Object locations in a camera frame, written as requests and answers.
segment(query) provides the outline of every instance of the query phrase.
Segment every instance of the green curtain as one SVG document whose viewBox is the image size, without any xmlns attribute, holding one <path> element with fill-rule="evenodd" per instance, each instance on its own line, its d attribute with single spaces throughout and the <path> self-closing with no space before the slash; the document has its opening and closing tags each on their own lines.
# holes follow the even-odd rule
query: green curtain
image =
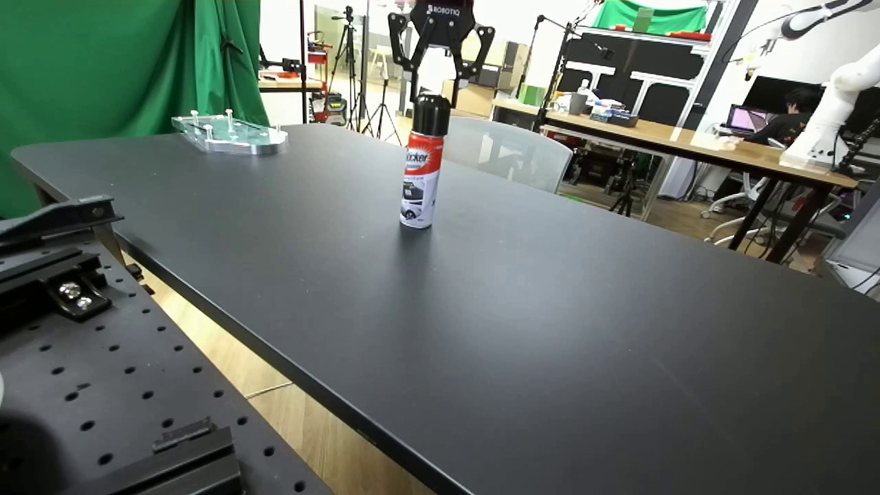
<svg viewBox="0 0 880 495">
<path fill-rule="evenodd" d="M 259 0 L 0 0 L 0 218 L 39 205 L 10 148 L 171 131 L 171 116 L 266 124 Z"/>
<path fill-rule="evenodd" d="M 605 28 L 612 31 L 618 25 L 631 28 L 637 22 L 637 3 L 629 0 L 605 0 L 596 25 L 593 28 Z M 699 33 L 706 25 L 706 7 L 675 7 L 675 11 L 666 11 L 666 7 L 651 7 L 651 22 L 645 28 L 645 33 Z"/>
</svg>

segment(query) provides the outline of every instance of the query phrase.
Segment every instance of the wooden table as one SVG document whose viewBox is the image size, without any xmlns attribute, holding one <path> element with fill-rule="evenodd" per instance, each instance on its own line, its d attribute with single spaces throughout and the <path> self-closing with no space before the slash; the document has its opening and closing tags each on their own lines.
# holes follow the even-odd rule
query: wooden table
<svg viewBox="0 0 880 495">
<path fill-rule="evenodd" d="M 307 79 L 305 83 L 305 90 L 311 93 L 311 90 L 321 90 L 325 86 L 318 83 L 318 79 Z M 297 93 L 297 90 L 301 90 L 301 79 L 288 79 L 288 77 L 275 77 L 275 79 L 266 79 L 266 77 L 261 77 L 259 79 L 259 90 L 261 93 Z"/>
<path fill-rule="evenodd" d="M 512 121 L 512 124 L 534 124 L 538 119 L 538 106 L 523 104 L 517 98 L 495 98 L 492 101 L 492 119 L 495 121 Z M 765 208 L 770 192 L 778 182 L 795 182 L 810 187 L 810 197 L 799 205 L 795 219 L 789 222 L 787 233 L 773 244 L 766 262 L 778 263 L 792 244 L 799 240 L 803 227 L 810 222 L 816 205 L 825 204 L 827 192 L 832 187 L 854 190 L 858 182 L 840 172 L 827 170 L 810 170 L 810 167 L 784 167 L 778 165 L 780 152 L 773 146 L 744 143 L 737 138 L 718 138 L 710 131 L 689 131 L 679 127 L 666 127 L 657 121 L 637 121 L 635 127 L 616 127 L 605 121 L 593 121 L 587 116 L 568 116 L 546 109 L 546 119 L 542 121 L 545 128 L 564 128 L 572 135 L 586 138 L 608 138 L 618 141 L 623 146 L 657 152 L 657 153 L 673 153 L 673 156 L 689 156 L 706 165 L 722 165 L 737 170 L 754 170 L 758 176 L 770 176 L 770 183 L 755 197 L 754 208 L 747 212 L 744 222 L 732 240 L 732 249 L 737 249 L 750 231 L 754 219 Z"/>
</svg>

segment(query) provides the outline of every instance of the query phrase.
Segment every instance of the desk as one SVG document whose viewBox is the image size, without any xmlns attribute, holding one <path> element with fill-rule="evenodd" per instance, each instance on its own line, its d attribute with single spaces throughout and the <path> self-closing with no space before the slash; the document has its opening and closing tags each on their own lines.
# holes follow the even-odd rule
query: desk
<svg viewBox="0 0 880 495">
<path fill-rule="evenodd" d="M 512 121 L 512 124 L 528 124 L 534 121 L 538 106 L 520 104 L 517 98 L 495 98 L 492 101 L 492 119 L 495 121 Z M 657 153 L 675 153 L 689 156 L 706 165 L 722 165 L 737 170 L 754 170 L 762 176 L 770 176 L 770 183 L 758 196 L 755 205 L 750 208 L 747 219 L 740 225 L 737 237 L 732 240 L 732 249 L 740 247 L 744 231 L 754 225 L 758 212 L 765 208 L 770 192 L 778 182 L 795 182 L 814 190 L 814 197 L 805 200 L 805 205 L 796 212 L 796 218 L 789 222 L 787 233 L 773 244 L 770 262 L 780 262 L 792 244 L 799 240 L 803 227 L 809 225 L 810 214 L 822 200 L 827 197 L 831 187 L 854 190 L 858 182 L 840 172 L 822 172 L 822 170 L 805 170 L 805 167 L 784 167 L 778 165 L 780 152 L 758 143 L 737 143 L 719 141 L 714 135 L 675 128 L 653 121 L 637 121 L 635 127 L 616 127 L 605 121 L 593 121 L 587 116 L 568 116 L 550 109 L 545 119 L 545 127 L 567 128 L 567 131 L 583 131 L 590 138 L 608 138 L 618 141 L 635 148 L 657 152 Z"/>
<path fill-rule="evenodd" d="M 459 165 L 406 233 L 400 148 L 338 127 L 13 160 L 114 196 L 136 262 L 437 491 L 880 483 L 880 308 L 832 284 Z"/>
</svg>

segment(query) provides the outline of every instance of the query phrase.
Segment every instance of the spray can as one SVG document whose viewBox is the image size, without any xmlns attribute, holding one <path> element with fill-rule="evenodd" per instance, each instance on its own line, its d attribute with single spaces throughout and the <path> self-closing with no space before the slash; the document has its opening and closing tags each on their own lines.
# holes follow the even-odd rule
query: spray can
<svg viewBox="0 0 880 495">
<path fill-rule="evenodd" d="M 435 222 L 447 112 L 451 104 L 442 97 L 424 93 L 414 101 L 398 212 L 404 227 L 429 227 Z"/>
</svg>

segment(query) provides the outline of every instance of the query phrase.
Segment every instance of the computer monitor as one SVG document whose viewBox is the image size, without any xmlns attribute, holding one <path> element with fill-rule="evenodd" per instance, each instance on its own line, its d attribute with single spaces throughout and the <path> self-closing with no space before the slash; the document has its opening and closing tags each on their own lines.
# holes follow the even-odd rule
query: computer monitor
<svg viewBox="0 0 880 495">
<path fill-rule="evenodd" d="M 747 131 L 747 135 L 765 128 L 766 121 L 770 121 L 770 112 L 747 109 L 747 106 L 743 106 L 743 104 L 732 104 L 732 109 L 728 109 L 728 116 L 725 116 L 725 127 L 728 127 L 732 131 Z"/>
<path fill-rule="evenodd" d="M 854 98 L 854 106 L 843 124 L 843 131 L 861 135 L 869 128 L 869 124 L 880 116 L 880 88 L 861 90 Z"/>
<path fill-rule="evenodd" d="M 743 106 L 762 112 L 787 112 L 787 98 L 792 90 L 810 93 L 810 104 L 816 106 L 822 101 L 825 86 L 755 77 Z"/>
</svg>

